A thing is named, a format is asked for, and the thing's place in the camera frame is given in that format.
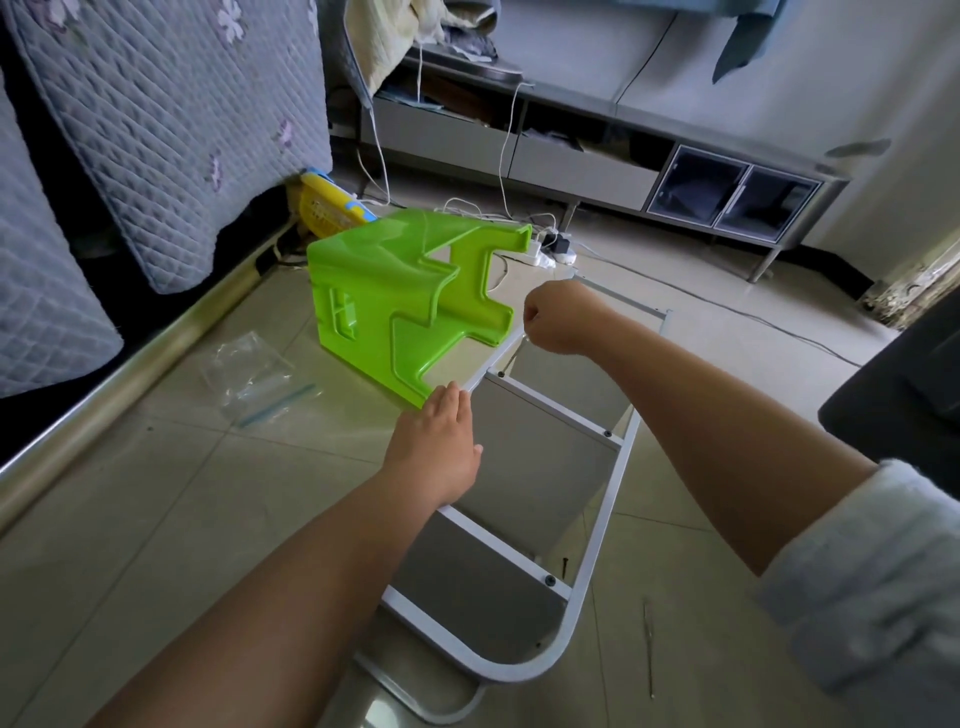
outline glass cabinet door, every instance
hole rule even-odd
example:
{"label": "glass cabinet door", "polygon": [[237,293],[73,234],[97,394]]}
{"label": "glass cabinet door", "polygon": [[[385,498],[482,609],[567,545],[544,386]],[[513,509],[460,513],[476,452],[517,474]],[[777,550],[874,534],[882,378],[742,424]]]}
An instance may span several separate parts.
{"label": "glass cabinet door", "polygon": [[647,212],[712,227],[750,165],[680,147]]}
{"label": "glass cabinet door", "polygon": [[752,167],[714,227],[776,243],[818,185],[785,172]]}

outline forearm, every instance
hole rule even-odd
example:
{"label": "forearm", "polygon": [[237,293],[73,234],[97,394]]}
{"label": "forearm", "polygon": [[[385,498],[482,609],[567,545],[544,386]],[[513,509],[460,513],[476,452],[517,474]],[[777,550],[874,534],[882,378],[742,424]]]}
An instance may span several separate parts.
{"label": "forearm", "polygon": [[756,573],[876,465],[753,387],[613,312],[585,354],[626,393],[690,493]]}
{"label": "forearm", "polygon": [[381,471],[311,521],[90,723],[313,725],[436,503]]}

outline tile floor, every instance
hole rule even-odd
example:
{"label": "tile floor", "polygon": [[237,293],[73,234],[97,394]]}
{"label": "tile floor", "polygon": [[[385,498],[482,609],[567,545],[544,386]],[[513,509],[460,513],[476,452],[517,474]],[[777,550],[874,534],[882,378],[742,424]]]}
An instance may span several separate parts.
{"label": "tile floor", "polygon": [[[457,194],[500,207],[497,190],[392,171],[405,205],[433,207]],[[560,213],[526,198],[512,196],[511,204],[515,214]],[[589,211],[577,214],[571,231],[602,255],[855,361],[894,335],[800,268],[775,263],[752,286],[743,275],[755,255]],[[854,371],[660,283],[582,256],[578,265],[611,288],[673,309],[672,339],[809,419]],[[517,305],[546,277],[510,263],[495,296]],[[320,348],[311,306],[304,272],[271,273],[0,541],[0,727],[82,725],[253,564],[374,472],[400,404]],[[270,426],[238,429],[216,406],[200,367],[219,344],[251,329],[323,392]],[[451,355],[460,364],[444,362],[432,374],[444,378],[482,360],[471,348],[478,346],[465,342]],[[588,507],[571,526],[546,559],[549,569],[566,557],[575,571],[594,515]],[[540,679],[491,688],[464,725],[845,724],[752,604],[754,581],[641,430],[569,649]],[[644,599],[657,635],[655,700],[647,695]],[[396,625],[378,629],[371,649],[390,642],[390,629],[390,639],[411,639]],[[425,652],[424,660],[436,659]],[[434,692],[441,683],[448,695],[464,692],[464,678],[443,663],[430,670],[424,674]],[[321,724],[422,725],[356,667]]]}

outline white wall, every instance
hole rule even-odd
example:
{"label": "white wall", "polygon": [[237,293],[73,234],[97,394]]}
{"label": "white wall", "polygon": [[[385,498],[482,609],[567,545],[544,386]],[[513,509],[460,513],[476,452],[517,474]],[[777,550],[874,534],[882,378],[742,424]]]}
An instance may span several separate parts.
{"label": "white wall", "polygon": [[[733,24],[679,16],[621,104],[774,144],[851,175],[804,243],[837,252],[871,278],[960,225],[960,3],[804,0],[763,58],[714,85]],[[880,158],[823,157],[884,137],[893,144]]]}
{"label": "white wall", "polygon": [[891,280],[960,228],[960,40],[930,66],[916,96],[915,113],[887,132],[890,151],[858,166],[805,241],[873,279]]}
{"label": "white wall", "polygon": [[503,0],[492,34],[527,80],[616,101],[653,53],[671,11],[556,0]]}
{"label": "white wall", "polygon": [[819,158],[869,139],[956,34],[956,0],[795,0],[766,55],[716,85],[735,20],[681,13],[622,104]]}

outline yellow basket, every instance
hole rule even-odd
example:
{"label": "yellow basket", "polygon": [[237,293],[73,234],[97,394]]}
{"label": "yellow basket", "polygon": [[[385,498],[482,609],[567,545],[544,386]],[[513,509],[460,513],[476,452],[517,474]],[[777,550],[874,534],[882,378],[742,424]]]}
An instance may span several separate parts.
{"label": "yellow basket", "polygon": [[363,203],[334,184],[318,169],[300,175],[300,219],[319,238],[366,225],[376,220]]}

